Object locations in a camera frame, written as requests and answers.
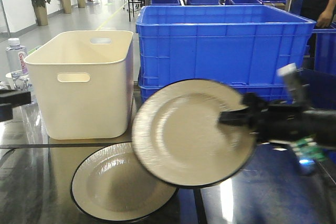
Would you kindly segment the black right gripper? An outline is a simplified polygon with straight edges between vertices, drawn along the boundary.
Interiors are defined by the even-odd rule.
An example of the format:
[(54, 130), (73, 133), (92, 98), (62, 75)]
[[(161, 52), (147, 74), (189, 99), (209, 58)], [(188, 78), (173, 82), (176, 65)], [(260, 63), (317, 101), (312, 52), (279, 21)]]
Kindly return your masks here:
[(223, 111), (218, 122), (231, 126), (248, 126), (262, 141), (294, 142), (315, 135), (313, 126), (304, 117), (307, 106), (300, 103), (287, 104), (280, 100), (265, 101), (255, 93), (245, 93), (241, 103), (247, 108)]

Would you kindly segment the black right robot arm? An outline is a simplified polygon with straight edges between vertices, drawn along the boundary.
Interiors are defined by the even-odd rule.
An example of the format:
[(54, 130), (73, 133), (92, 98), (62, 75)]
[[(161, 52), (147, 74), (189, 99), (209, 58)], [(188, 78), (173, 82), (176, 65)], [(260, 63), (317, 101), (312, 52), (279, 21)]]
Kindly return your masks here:
[(335, 110), (311, 105), (299, 70), (290, 63), (277, 70), (293, 102), (266, 101), (255, 93), (245, 93), (244, 109), (220, 113), (219, 123), (247, 126), (259, 143), (289, 145), (300, 160), (323, 161), (324, 149), (335, 148)]

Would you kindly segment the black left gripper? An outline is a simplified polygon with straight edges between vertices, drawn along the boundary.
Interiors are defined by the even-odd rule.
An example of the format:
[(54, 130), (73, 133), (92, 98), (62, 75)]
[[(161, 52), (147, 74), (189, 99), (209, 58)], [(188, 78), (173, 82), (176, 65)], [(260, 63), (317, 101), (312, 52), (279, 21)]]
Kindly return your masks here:
[(29, 91), (1, 90), (1, 122), (13, 118), (13, 108), (32, 102)]

